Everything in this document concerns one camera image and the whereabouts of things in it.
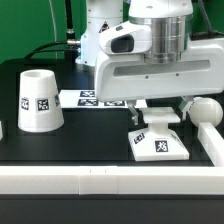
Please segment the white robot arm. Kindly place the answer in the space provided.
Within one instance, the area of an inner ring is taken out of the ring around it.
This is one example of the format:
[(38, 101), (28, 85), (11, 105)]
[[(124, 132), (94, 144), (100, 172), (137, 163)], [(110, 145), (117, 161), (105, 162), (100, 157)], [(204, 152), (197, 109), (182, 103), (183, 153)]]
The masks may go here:
[(81, 63), (95, 72), (99, 101), (217, 94), (224, 91), (224, 38), (190, 38), (191, 0), (86, 0)]

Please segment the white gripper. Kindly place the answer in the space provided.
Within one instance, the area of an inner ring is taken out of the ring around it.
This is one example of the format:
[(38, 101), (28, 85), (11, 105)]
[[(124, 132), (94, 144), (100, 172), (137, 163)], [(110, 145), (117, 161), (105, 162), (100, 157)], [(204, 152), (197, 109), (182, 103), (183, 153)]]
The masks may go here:
[(100, 101), (128, 101), (135, 125), (139, 122), (135, 100), (139, 99), (183, 96), (179, 109), (185, 120), (192, 96), (224, 91), (224, 41), (192, 41), (179, 61), (166, 64), (147, 63), (142, 54), (101, 52), (94, 84)]

